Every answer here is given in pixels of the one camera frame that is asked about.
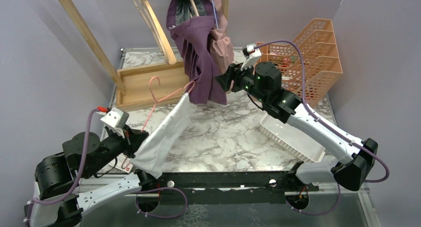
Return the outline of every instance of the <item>orange plastic basket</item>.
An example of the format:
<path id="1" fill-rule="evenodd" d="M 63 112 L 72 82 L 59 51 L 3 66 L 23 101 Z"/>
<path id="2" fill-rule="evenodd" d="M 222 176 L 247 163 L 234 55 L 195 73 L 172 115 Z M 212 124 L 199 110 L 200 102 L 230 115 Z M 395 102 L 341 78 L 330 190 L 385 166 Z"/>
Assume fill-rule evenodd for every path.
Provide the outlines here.
<path id="1" fill-rule="evenodd" d="M 294 43 L 303 54 L 306 100 L 315 107 L 342 75 L 332 21 L 313 19 L 294 39 Z M 301 96 L 301 63 L 294 47 L 271 44 L 262 47 L 261 52 L 259 62 L 273 62 L 282 71 L 282 86 Z"/>

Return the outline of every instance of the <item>white marble surface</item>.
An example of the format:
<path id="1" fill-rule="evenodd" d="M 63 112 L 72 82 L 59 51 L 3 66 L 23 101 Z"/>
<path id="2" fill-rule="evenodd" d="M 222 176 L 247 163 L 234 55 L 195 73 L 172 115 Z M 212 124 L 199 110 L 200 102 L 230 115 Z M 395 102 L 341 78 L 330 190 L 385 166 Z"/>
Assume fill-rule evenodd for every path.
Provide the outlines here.
<path id="1" fill-rule="evenodd" d="M 243 59 L 236 51 L 235 62 Z M 161 52 L 129 52 L 123 68 L 159 62 L 163 62 Z M 227 100 L 226 106 L 211 101 L 207 105 L 191 104 L 192 123 L 172 147 L 164 172 L 288 170 L 298 161 L 259 131 L 264 112 L 250 102 L 245 92 L 230 93 Z M 174 106 L 156 108 L 146 130 L 155 130 Z M 129 112 L 127 124 L 141 129 L 150 110 Z M 319 102 L 316 110 L 333 122 L 327 98 Z"/>

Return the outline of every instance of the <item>white tray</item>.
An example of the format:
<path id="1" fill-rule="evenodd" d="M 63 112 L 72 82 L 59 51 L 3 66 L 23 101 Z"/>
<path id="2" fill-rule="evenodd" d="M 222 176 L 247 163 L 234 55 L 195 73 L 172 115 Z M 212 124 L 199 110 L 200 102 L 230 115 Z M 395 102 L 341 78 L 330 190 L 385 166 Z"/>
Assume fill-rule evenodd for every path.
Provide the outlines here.
<path id="1" fill-rule="evenodd" d="M 260 131 L 301 161 L 319 162 L 325 155 L 325 148 L 314 139 L 268 114 L 260 120 Z"/>

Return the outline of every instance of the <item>purple coat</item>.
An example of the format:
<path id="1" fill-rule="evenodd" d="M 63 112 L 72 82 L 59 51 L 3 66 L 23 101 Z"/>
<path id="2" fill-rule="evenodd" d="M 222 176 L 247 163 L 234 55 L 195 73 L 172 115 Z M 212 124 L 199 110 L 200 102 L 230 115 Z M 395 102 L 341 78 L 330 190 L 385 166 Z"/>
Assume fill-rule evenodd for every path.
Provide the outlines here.
<path id="1" fill-rule="evenodd" d="M 226 94 L 214 79 L 221 74 L 208 49 L 208 37 L 215 26 L 215 18 L 206 15 L 212 11 L 209 0 L 195 0 L 199 17 L 190 18 L 189 0 L 171 0 L 166 27 L 184 59 L 184 70 L 196 82 L 190 93 L 193 104 L 206 104 L 208 100 L 226 104 Z"/>

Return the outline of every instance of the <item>white towel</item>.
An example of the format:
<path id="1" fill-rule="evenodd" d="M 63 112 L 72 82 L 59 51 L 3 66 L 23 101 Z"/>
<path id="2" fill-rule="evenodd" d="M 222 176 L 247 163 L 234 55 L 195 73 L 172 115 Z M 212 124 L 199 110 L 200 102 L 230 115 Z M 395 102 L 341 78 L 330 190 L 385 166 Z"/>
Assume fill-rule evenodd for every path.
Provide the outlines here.
<path id="1" fill-rule="evenodd" d="M 147 137 L 130 162 L 155 178 L 162 175 L 162 166 L 174 142 L 191 123 L 190 99 L 185 93 L 158 128 Z"/>

